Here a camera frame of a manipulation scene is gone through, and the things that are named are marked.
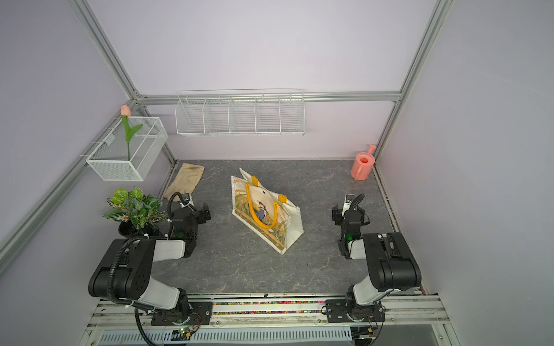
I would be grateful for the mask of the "illustrated tote bag yellow handles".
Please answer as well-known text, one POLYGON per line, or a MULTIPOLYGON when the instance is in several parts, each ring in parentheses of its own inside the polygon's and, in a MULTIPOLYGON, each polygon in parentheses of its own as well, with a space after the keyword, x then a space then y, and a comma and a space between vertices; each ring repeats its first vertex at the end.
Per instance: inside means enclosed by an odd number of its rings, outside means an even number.
POLYGON ((304 233, 300 207, 287 196, 266 189, 257 177, 240 170, 231 177, 232 215, 285 254, 304 233))

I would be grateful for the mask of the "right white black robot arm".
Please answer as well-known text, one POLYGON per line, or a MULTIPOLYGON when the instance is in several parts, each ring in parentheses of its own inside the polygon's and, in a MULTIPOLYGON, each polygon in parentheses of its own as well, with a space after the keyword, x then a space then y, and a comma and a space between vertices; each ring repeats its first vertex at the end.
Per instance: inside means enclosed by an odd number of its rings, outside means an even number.
POLYGON ((352 285, 344 298, 327 300, 322 311, 330 323, 385 321, 383 298, 421 286, 421 270, 404 236, 398 232, 361 233, 369 222, 358 207, 334 206, 331 218, 340 226, 340 254, 348 260, 365 261, 367 275, 352 285))

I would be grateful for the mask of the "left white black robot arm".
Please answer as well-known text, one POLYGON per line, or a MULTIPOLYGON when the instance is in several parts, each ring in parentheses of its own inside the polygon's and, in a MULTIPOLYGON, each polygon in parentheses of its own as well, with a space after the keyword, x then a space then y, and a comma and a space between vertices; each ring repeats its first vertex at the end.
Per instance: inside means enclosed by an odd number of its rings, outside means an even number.
POLYGON ((151 269, 155 262, 192 255, 199 225, 212 218, 209 206, 188 204, 170 216, 170 228, 185 232, 183 239, 145 234, 114 240, 89 280, 89 295, 144 311, 153 326, 207 325, 213 305, 191 303, 184 289, 154 279, 151 269))

